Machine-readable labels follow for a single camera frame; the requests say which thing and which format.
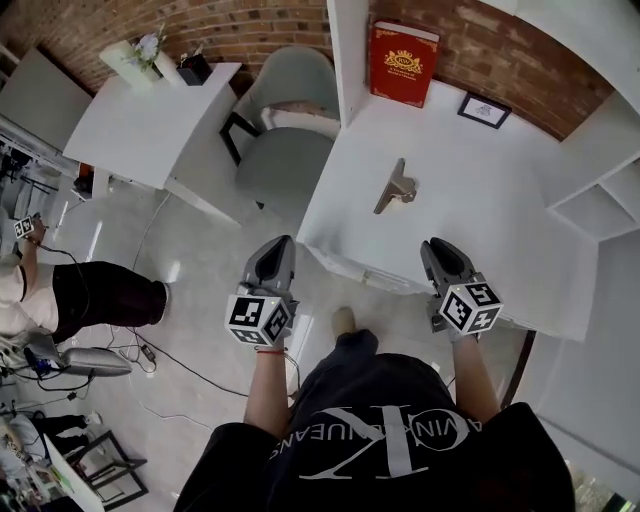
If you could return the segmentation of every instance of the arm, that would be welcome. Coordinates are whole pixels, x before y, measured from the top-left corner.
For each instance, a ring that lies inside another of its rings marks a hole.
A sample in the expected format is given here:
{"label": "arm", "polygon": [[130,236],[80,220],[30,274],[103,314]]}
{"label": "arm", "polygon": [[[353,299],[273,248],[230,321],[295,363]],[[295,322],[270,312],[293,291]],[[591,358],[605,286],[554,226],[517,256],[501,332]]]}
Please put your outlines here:
{"label": "arm", "polygon": [[34,227],[35,231],[31,233],[25,241],[22,262],[20,263],[20,266],[24,269],[24,277],[27,281],[27,296],[33,291],[36,278],[38,277],[38,259],[36,252],[38,246],[42,243],[45,233],[44,225],[40,219],[34,219]]}
{"label": "arm", "polygon": [[257,352],[244,423],[282,439],[289,421],[284,351]]}
{"label": "arm", "polygon": [[475,337],[453,342],[453,366],[458,407],[481,423],[488,422],[500,412],[500,406]]}

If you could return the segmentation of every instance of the white shirt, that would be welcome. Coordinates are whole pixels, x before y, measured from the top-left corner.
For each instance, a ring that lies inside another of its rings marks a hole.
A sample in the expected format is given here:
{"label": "white shirt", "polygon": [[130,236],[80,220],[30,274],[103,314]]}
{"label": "white shirt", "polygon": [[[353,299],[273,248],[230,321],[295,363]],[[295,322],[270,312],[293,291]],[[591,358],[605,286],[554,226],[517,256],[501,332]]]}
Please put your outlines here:
{"label": "white shirt", "polygon": [[11,337],[36,326],[56,331],[58,306],[53,293],[53,269],[54,265],[38,264],[35,285],[26,295],[20,259],[15,254],[0,258],[0,335]]}

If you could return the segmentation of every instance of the white table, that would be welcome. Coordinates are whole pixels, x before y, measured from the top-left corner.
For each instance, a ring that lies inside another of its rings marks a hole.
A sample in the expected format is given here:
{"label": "white table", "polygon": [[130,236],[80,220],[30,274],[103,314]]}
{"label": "white table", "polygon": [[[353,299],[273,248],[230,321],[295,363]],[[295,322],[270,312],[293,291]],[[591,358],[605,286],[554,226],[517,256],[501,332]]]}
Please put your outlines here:
{"label": "white table", "polygon": [[[511,115],[499,130],[457,116],[464,92],[433,81],[424,109],[367,94],[338,136],[297,240],[329,270],[395,293],[433,293],[420,245],[469,255],[503,317],[584,339],[598,247],[545,210],[531,171],[558,142]],[[413,203],[376,206],[398,158]]]}
{"label": "white table", "polygon": [[196,208],[240,222],[253,205],[236,192],[236,166],[219,135],[236,102],[229,80],[240,64],[212,68],[202,86],[174,87],[162,79],[143,92],[119,76],[109,78],[64,156],[166,188]]}
{"label": "white table", "polygon": [[102,505],[100,497],[93,492],[91,487],[73,470],[51,440],[46,435],[43,437],[47,445],[47,450],[49,451],[51,464],[53,469],[55,469],[54,473],[57,473],[60,485],[67,496],[75,501],[84,512],[104,512],[104,506]]}

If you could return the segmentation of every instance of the black t-shirt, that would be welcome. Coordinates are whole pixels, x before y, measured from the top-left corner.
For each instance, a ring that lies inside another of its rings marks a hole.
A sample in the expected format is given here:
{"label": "black t-shirt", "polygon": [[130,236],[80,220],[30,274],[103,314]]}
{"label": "black t-shirt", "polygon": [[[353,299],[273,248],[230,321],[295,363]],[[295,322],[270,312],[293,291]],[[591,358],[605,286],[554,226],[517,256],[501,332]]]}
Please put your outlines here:
{"label": "black t-shirt", "polygon": [[481,425],[431,367],[385,354],[306,386],[282,441],[246,424],[218,427],[175,510],[540,511],[573,503],[566,465],[526,404]]}

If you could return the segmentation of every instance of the white wall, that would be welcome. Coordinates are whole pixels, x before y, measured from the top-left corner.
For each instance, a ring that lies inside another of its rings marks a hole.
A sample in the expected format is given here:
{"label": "white wall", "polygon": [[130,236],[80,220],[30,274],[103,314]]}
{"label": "white wall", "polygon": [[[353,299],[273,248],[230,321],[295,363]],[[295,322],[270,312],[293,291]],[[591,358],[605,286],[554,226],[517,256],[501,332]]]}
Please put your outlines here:
{"label": "white wall", "polygon": [[531,404],[563,455],[640,501],[640,233],[600,245],[584,343],[538,335],[516,401]]}
{"label": "white wall", "polygon": [[0,113],[62,151],[91,96],[38,50],[20,62],[0,92]]}

